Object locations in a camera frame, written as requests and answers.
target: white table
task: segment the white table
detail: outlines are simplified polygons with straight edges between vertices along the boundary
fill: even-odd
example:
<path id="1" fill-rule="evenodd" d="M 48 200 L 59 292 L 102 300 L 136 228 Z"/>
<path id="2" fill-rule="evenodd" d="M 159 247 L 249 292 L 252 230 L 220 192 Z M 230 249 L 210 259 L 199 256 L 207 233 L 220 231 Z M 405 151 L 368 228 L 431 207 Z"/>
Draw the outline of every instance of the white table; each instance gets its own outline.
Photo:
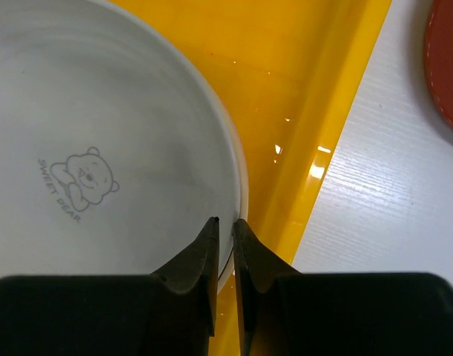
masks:
<path id="1" fill-rule="evenodd" d="M 430 5 L 391 5 L 295 257 L 300 271 L 430 271 L 453 284 L 453 131 L 423 78 Z"/>

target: bear ear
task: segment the bear ear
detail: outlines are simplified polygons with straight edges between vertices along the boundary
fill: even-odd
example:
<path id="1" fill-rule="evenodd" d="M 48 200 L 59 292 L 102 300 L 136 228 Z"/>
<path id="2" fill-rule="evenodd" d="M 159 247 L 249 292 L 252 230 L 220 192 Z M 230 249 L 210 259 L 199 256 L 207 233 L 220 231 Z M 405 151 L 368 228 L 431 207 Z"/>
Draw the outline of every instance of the bear ear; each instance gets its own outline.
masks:
<path id="1" fill-rule="evenodd" d="M 119 184 L 114 181 L 113 182 L 113 187 L 110 189 L 110 191 L 118 191 L 119 190 Z"/>
<path id="2" fill-rule="evenodd" d="M 95 155 L 99 156 L 99 150 L 96 147 L 89 147 L 87 152 L 89 154 L 95 154 Z"/>

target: orange tray surface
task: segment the orange tray surface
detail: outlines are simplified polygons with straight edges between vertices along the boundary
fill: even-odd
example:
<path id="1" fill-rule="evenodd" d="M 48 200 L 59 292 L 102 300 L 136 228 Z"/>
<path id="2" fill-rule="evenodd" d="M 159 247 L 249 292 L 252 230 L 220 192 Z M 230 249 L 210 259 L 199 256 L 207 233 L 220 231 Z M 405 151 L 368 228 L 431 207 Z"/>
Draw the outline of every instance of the orange tray surface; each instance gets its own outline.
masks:
<path id="1" fill-rule="evenodd" d="M 248 222 L 292 262 L 391 0 L 114 0 L 199 69 L 248 163 Z M 234 280 L 210 355 L 238 355 Z"/>

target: red round object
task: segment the red round object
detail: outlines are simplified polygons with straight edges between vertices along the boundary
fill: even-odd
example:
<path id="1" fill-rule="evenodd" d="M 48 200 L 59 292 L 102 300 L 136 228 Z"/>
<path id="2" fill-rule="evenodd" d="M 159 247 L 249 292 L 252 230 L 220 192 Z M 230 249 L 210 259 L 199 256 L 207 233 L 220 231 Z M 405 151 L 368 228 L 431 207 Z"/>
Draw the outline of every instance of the red round object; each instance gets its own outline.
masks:
<path id="1" fill-rule="evenodd" d="M 424 40 L 429 90 L 453 128 L 453 0 L 434 0 Z"/>

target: bear logo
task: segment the bear logo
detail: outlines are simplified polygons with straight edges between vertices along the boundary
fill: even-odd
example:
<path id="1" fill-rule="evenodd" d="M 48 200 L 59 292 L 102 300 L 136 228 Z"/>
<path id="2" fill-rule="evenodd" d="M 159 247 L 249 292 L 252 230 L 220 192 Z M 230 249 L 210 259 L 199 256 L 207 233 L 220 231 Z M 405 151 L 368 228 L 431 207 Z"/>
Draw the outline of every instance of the bear logo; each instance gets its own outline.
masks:
<path id="1" fill-rule="evenodd" d="M 105 195 L 119 190 L 113 172 L 96 147 L 88 148 L 81 156 L 69 156 L 66 162 L 53 163 L 50 172 L 77 211 L 86 210 L 90 204 L 97 205 Z"/>

